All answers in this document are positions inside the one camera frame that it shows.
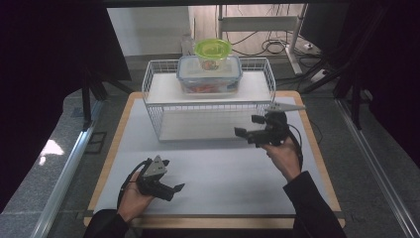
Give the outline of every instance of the metal rail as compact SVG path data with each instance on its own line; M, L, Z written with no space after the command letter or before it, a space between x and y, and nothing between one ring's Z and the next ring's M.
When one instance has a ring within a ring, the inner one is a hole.
M89 142L90 136L95 129L96 121L101 108L102 102L97 101L92 109L92 123L90 124L90 127L86 131L82 131L77 138L77 141L68 156L68 160L62 169L61 175L52 190L52 194L47 201L44 211L41 214L34 231L32 232L31 238L47 237L49 234L55 216L58 213L68 187L71 184L74 173L77 170L80 159L83 156L87 143Z
M386 175L384 169L380 165L379 160L374 154L372 148L370 147L368 140L365 138L364 133L355 126L352 121L352 118L349 116L351 114L350 109L347 105L345 99L336 99L336 103L339 106L339 109L350 128L352 135L355 138L359 148L361 149L367 165L370 168L374 178L376 179L377 184L379 185L383 195L385 196L386 201L388 202L391 210L393 211L396 219L398 220L399 225L405 233L406 237L410 238L419 238L420 233L416 224L414 223L413 218L411 217L410 212L404 204L404 201L398 195L397 191L390 182L388 176Z

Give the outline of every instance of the wooden table edge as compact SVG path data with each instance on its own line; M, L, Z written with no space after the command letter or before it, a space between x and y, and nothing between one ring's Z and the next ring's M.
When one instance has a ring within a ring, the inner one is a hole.
M297 105L303 105L303 101L300 94L297 91L277 91L275 96L293 97ZM124 133L124 129L127 125L130 117L131 109L135 102L135 99L143 98L142 92L133 92L130 94L121 116L120 122L117 127L114 139L111 143L107 158L104 166L102 167L101 174L98 182L95 186L95 190L90 199L88 210L93 211L99 196L105 186L107 177L111 171L111 167L114 163L115 157L118 152L118 147ZM315 162L320 172L322 181L324 183L327 196L330 200L330 206L335 212L341 212L339 202L334 192L333 186L328 176L327 169L321 156L321 152L318 148L312 127L310 125L308 116L305 110L299 111L305 132L307 134L312 153L314 154ZM85 216L83 223L87 226L91 220L91 217ZM345 226L346 221L344 218L339 218L342 227ZM144 217L137 218L133 221L132 225L141 226L143 228L254 228L254 229L282 229L291 228L293 225L293 218L156 218L156 217Z

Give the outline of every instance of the wall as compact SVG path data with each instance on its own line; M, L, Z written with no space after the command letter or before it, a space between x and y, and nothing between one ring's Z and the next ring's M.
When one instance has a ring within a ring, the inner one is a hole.
M108 14L125 57L180 54L181 36L190 34L191 29L188 9L112 8Z

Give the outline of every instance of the green bowl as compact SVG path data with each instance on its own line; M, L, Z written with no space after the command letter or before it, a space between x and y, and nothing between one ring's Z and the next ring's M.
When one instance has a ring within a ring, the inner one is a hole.
M198 56L204 70L221 70L232 45L219 39L206 39L195 44L194 53Z

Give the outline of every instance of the metal wire rack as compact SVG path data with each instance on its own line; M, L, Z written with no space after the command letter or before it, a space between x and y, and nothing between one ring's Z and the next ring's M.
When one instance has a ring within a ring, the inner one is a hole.
M143 82L143 99L160 141L236 139L234 127L258 130L251 115L263 115L275 94L265 58L241 58L243 78L234 95L188 95L176 78L178 60L152 60Z

